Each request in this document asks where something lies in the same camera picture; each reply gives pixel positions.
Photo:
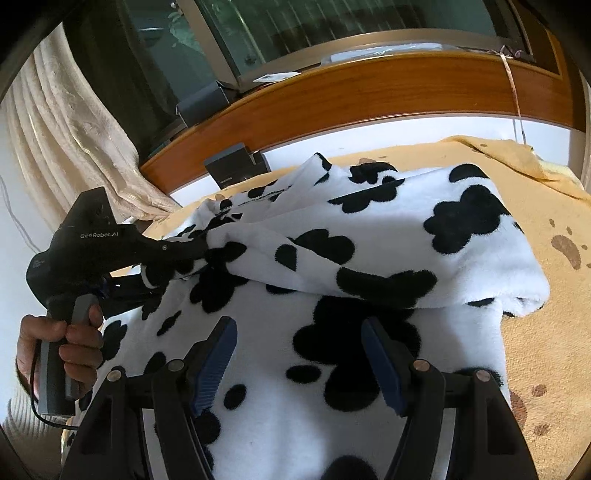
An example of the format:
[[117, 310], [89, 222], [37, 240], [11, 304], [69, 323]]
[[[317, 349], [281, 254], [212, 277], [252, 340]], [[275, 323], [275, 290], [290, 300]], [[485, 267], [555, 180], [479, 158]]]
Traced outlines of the person's left hand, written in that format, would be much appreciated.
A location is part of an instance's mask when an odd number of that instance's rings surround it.
[[32, 359], [38, 340], [65, 343], [59, 347], [59, 357], [64, 362], [63, 370], [79, 385], [77, 399], [86, 395], [97, 379], [97, 368], [102, 363], [100, 349], [103, 337], [99, 328], [103, 315], [97, 304], [88, 310], [89, 324], [68, 325], [65, 321], [45, 316], [26, 315], [20, 324], [17, 342], [16, 367], [19, 381], [30, 392]]

